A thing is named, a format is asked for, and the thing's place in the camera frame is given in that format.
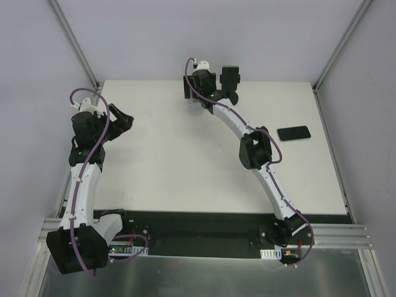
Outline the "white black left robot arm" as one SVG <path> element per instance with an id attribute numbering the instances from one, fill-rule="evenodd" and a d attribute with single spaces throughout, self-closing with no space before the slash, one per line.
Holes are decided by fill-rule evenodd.
<path id="1" fill-rule="evenodd" d="M 125 210 L 105 210 L 94 221 L 95 194 L 103 172 L 104 144 L 132 127 L 134 118 L 114 104 L 106 113 L 87 103 L 71 118 L 74 136 L 69 155 L 71 186 L 66 210 L 55 231 L 48 233 L 46 244 L 61 274 L 95 271 L 108 263 L 109 244 L 115 238 L 127 239 L 131 226 Z"/>

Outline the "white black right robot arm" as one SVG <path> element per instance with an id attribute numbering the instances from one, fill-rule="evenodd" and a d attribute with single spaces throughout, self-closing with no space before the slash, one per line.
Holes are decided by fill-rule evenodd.
<path id="1" fill-rule="evenodd" d="M 207 69 L 183 75 L 185 98 L 197 100 L 203 109 L 220 119 L 239 139 L 239 160 L 259 180 L 273 207 L 275 220 L 265 232 L 265 238 L 285 248 L 299 239 L 306 222 L 282 189 L 272 169 L 272 165 L 282 160 L 281 155 L 277 161 L 272 158 L 272 147 L 279 147 L 266 127 L 252 127 L 235 108 L 239 100 L 236 93 L 239 83 L 239 75 L 233 74 L 218 89 L 216 74 Z"/>

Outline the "green phone black screen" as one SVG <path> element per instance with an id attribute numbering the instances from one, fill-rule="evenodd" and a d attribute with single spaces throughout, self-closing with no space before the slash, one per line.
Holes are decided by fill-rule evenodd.
<path id="1" fill-rule="evenodd" d="M 228 92 L 235 92 L 240 83 L 241 76 L 239 73 L 238 66 L 223 66 L 222 73 L 220 75 L 220 83 L 222 90 Z"/>

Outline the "black phone stand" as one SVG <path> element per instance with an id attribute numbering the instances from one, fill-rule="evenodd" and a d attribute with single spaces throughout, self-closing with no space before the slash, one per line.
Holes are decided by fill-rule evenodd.
<path id="1" fill-rule="evenodd" d="M 240 83 L 239 74 L 221 74 L 220 84 L 222 86 L 222 92 L 230 100 L 233 106 L 238 104 L 239 95 L 237 94 L 238 84 Z"/>

